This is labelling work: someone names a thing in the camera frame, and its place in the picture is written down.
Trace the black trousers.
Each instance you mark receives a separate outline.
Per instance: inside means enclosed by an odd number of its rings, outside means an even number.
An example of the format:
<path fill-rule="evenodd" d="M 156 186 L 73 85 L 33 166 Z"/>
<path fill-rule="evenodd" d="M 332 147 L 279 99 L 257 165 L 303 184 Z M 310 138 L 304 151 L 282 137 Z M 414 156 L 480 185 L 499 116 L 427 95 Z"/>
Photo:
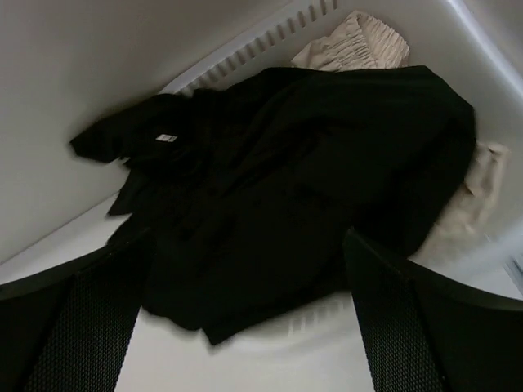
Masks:
<path fill-rule="evenodd" d="M 69 144 L 128 169 L 111 241 L 151 232 L 142 308 L 218 345 L 347 291 L 349 229 L 412 256 L 465 179 L 476 119 L 424 66 L 270 68 L 152 96 Z"/>

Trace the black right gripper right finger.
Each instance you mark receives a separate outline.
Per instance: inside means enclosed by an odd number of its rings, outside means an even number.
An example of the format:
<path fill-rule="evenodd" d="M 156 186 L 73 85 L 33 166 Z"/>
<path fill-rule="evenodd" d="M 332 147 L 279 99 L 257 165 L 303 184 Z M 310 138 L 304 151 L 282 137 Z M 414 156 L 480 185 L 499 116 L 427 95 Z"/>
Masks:
<path fill-rule="evenodd" d="M 522 302 L 459 283 L 353 229 L 346 271 L 376 391 L 520 391 Z"/>

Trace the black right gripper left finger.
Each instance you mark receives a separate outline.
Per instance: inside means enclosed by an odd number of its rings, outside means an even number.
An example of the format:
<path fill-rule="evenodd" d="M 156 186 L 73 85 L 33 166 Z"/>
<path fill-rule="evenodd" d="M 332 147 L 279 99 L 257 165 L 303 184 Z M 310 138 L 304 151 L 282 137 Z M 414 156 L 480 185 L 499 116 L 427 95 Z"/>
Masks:
<path fill-rule="evenodd" d="M 141 307 L 144 231 L 1 286 L 3 391 L 112 391 Z"/>

